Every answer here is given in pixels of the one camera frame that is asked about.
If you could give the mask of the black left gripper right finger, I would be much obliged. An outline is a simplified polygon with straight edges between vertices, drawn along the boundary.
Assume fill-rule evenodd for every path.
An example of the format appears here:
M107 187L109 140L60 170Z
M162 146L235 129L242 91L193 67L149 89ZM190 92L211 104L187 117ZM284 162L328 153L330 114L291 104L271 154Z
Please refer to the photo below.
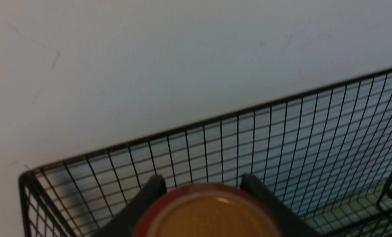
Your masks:
M259 202L273 215L284 237L322 237L296 214L283 204L274 193L256 176L243 174L240 189Z

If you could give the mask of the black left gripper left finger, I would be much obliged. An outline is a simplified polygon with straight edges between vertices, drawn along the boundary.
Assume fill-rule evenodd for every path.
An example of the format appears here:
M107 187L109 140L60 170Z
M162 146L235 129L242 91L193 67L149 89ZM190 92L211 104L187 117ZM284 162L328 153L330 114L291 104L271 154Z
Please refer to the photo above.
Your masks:
M93 236L132 237L146 210L165 194L165 180L161 175L154 174L129 204Z

